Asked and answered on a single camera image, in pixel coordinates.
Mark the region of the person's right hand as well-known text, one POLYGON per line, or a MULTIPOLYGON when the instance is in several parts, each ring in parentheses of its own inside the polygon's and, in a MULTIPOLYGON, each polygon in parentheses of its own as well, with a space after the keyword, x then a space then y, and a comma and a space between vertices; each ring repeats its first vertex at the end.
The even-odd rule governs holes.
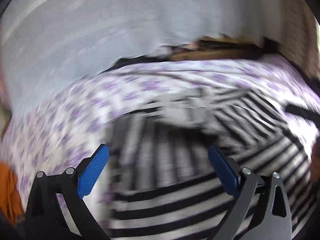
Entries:
POLYGON ((316 183, 320 179, 320 142, 319 137, 317 137, 311 154, 311 165, 310 165, 310 172, 311 172, 311 181, 316 183))

